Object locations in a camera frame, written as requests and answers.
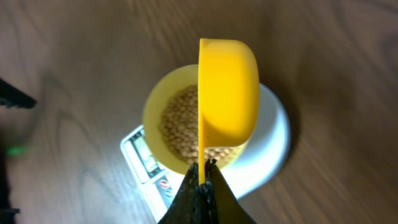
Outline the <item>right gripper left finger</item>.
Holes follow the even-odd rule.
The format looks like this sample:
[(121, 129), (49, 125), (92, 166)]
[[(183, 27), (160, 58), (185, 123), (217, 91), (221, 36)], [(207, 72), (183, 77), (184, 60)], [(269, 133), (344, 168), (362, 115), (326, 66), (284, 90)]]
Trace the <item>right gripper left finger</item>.
[(188, 168), (171, 206), (158, 224), (201, 224), (203, 221), (198, 164), (194, 163)]

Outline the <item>yellow measuring scoop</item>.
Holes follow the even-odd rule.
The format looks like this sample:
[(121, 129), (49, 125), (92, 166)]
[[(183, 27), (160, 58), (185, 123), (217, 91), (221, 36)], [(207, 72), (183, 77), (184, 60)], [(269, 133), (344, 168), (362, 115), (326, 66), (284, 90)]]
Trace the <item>yellow measuring scoop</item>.
[(259, 72), (238, 40), (201, 39), (198, 58), (198, 182), (205, 149), (238, 147), (252, 136), (259, 110)]

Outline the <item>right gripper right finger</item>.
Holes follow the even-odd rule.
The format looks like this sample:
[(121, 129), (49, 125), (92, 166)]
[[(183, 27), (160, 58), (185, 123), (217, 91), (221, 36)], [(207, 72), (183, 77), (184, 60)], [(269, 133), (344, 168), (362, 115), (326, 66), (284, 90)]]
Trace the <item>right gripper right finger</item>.
[(256, 222), (238, 203), (216, 162), (216, 159), (208, 159), (205, 162), (203, 222), (211, 224), (255, 224)]

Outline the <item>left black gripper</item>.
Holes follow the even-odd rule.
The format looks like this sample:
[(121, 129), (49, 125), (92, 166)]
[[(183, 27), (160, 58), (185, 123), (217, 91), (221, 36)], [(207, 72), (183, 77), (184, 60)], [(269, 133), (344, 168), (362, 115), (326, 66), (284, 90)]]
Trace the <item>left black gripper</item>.
[(1, 79), (0, 83), (1, 106), (6, 108), (31, 109), (37, 101)]

